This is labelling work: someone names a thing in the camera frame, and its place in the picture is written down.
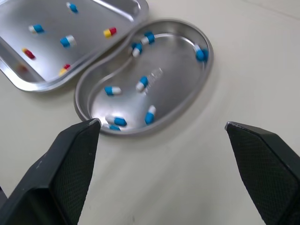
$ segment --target textured gripper pad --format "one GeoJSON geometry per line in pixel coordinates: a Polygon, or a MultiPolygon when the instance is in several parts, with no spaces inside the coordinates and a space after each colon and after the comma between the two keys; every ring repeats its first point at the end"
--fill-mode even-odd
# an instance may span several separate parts
{"type": "MultiPolygon", "coordinates": [[[[286,225],[283,220],[299,191],[296,178],[255,133],[237,126],[227,132],[240,176],[266,225],[286,225]]],[[[293,224],[298,224],[295,214],[293,224]]]]}

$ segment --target kidney-shaped tray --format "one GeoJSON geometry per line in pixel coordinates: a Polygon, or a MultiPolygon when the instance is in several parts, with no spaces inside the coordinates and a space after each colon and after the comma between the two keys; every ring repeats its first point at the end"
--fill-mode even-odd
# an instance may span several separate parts
{"type": "Polygon", "coordinates": [[[145,0],[71,0],[77,12],[67,7],[67,1],[0,0],[0,70],[17,88],[42,92],[61,86],[148,15],[145,0]],[[35,24],[44,32],[30,32],[35,24]],[[106,38],[104,30],[112,27],[117,33],[106,38]],[[64,47],[60,40],[69,35],[76,45],[64,47]],[[70,67],[61,75],[66,64],[70,67]]]}
{"type": "Polygon", "coordinates": [[[127,125],[120,131],[102,127],[110,135],[139,135],[158,130],[188,108],[209,75],[213,50],[207,37],[195,26],[177,20],[160,20],[138,28],[113,54],[91,66],[80,78],[75,90],[75,109],[82,120],[99,118],[108,123],[108,115],[122,117],[127,125]],[[138,43],[151,31],[155,42],[144,44],[142,53],[132,56],[132,43],[138,43]],[[195,46],[202,49],[205,60],[195,57],[195,46]],[[140,78],[148,86],[136,90],[140,78]],[[120,95],[109,96],[104,87],[117,86],[120,95]],[[155,120],[145,123],[153,105],[155,120]]]}

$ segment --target rectangular metal tray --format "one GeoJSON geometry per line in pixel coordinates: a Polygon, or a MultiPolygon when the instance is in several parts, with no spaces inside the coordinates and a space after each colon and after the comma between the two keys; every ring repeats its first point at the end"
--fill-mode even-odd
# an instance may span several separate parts
{"type": "Polygon", "coordinates": [[[78,13],[63,0],[0,0],[0,70],[24,91],[53,90],[70,80],[122,40],[148,15],[145,0],[72,0],[78,13]],[[41,24],[45,32],[28,27],[41,24]],[[107,39],[103,31],[116,27],[107,39]],[[72,35],[77,45],[64,48],[60,39],[72,35]],[[27,48],[36,58],[29,59],[27,48]],[[59,76],[65,64],[70,69],[59,76]]]}

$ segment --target table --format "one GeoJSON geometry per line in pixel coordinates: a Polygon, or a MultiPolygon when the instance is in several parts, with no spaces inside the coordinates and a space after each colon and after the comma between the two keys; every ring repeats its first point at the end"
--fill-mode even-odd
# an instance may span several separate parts
{"type": "MultiPolygon", "coordinates": [[[[228,120],[280,135],[300,154],[300,20],[268,4],[280,0],[148,0],[150,19],[199,27],[213,70],[193,105],[145,138],[100,136],[80,225],[263,225],[238,172],[228,120]]],[[[80,122],[74,79],[32,94],[0,75],[0,186],[10,195],[56,135],[80,122]]]]}

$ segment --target red and yellow capsule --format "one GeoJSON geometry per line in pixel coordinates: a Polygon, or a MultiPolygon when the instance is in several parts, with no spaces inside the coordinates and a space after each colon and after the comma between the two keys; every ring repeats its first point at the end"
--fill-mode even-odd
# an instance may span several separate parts
{"type": "Polygon", "coordinates": [[[70,67],[71,67],[70,64],[64,65],[64,68],[60,70],[59,76],[63,76],[64,73],[67,71],[67,69],[70,68],[70,67]]]}
{"type": "Polygon", "coordinates": [[[27,55],[28,58],[30,58],[32,60],[35,59],[34,54],[32,54],[32,52],[29,51],[27,48],[23,48],[22,52],[24,52],[24,54],[27,55]]]}
{"type": "Polygon", "coordinates": [[[110,29],[103,31],[103,34],[106,38],[110,38],[115,33],[117,33],[117,28],[115,28],[115,27],[111,27],[110,29]]]}

